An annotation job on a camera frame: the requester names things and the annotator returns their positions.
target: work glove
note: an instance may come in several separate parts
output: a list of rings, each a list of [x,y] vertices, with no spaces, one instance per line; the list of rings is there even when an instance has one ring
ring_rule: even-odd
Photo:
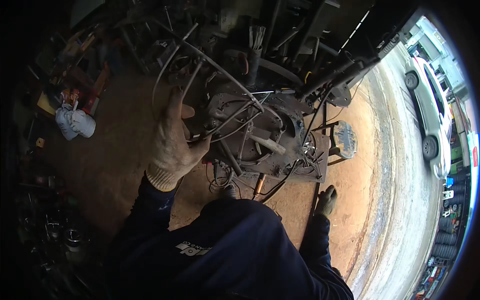
[[[161,114],[153,143],[152,160],[146,170],[150,183],[162,192],[175,188],[180,178],[185,176],[202,159],[210,148],[210,139],[187,144],[186,129],[182,118],[195,114],[193,108],[182,104],[182,91],[174,87],[170,92],[167,109]]]
[[[317,207],[315,208],[315,215],[324,215],[328,217],[333,209],[335,208],[336,203],[336,190],[333,185],[329,186],[326,191],[320,192],[318,195]]]

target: white bag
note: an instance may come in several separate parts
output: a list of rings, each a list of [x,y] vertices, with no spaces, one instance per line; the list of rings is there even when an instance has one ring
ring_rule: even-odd
[[[91,137],[95,131],[95,120],[83,110],[74,110],[70,126],[83,137]]]
[[[55,121],[57,122],[61,133],[67,139],[67,141],[70,141],[78,135],[78,133],[73,131],[72,127],[70,126],[72,114],[72,106],[65,103],[55,111]]]

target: road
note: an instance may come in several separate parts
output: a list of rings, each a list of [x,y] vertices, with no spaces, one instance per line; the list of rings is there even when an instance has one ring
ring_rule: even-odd
[[[408,53],[395,47],[365,76],[379,123],[375,209],[347,283],[356,299],[408,298],[428,259],[440,182],[421,154],[419,118],[404,84]]]

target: workshop floor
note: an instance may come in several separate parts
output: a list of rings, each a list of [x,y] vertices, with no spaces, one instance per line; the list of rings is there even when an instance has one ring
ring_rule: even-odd
[[[359,139],[358,152],[353,159],[329,167],[327,182],[321,187],[324,190],[333,184],[338,190],[337,206],[330,217],[332,266],[344,275],[356,297],[372,280],[371,272],[382,259],[379,245],[385,240],[386,230],[391,230],[388,221],[395,193],[390,190],[393,180],[398,178],[391,178],[389,174],[398,169],[396,155],[403,155],[395,152],[397,140],[384,138],[394,134],[392,125],[385,124],[391,122],[395,99],[385,96],[375,83],[377,77],[380,82],[385,81],[381,76],[378,72],[368,73],[351,105],[331,120],[345,120],[352,126]],[[98,105],[96,131],[91,138],[79,136],[66,141],[58,130],[45,142],[45,157],[66,179],[84,216],[110,237],[129,214],[149,161],[155,128],[151,105],[154,82],[155,78],[136,72],[113,78]],[[169,88],[159,86],[156,112],[166,104],[168,95]],[[329,106],[327,117],[335,116],[339,110]],[[401,134],[395,138],[408,139]],[[210,179],[213,178],[211,168],[207,170]],[[267,182],[264,189],[273,184],[275,181]],[[239,186],[242,196],[250,198],[251,189]],[[176,194],[171,229],[189,224],[206,203],[215,199],[208,187],[205,165],[198,164],[185,176]],[[296,247],[303,237],[314,187],[314,183],[288,183],[268,204],[282,216],[282,223]]]

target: white car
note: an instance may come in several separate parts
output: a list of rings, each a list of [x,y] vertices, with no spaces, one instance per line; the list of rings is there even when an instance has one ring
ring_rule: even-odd
[[[452,115],[435,72],[426,60],[413,57],[405,65],[405,85],[411,91],[420,107],[425,138],[422,141],[423,157],[430,162],[438,179],[445,179],[450,173],[450,137]]]

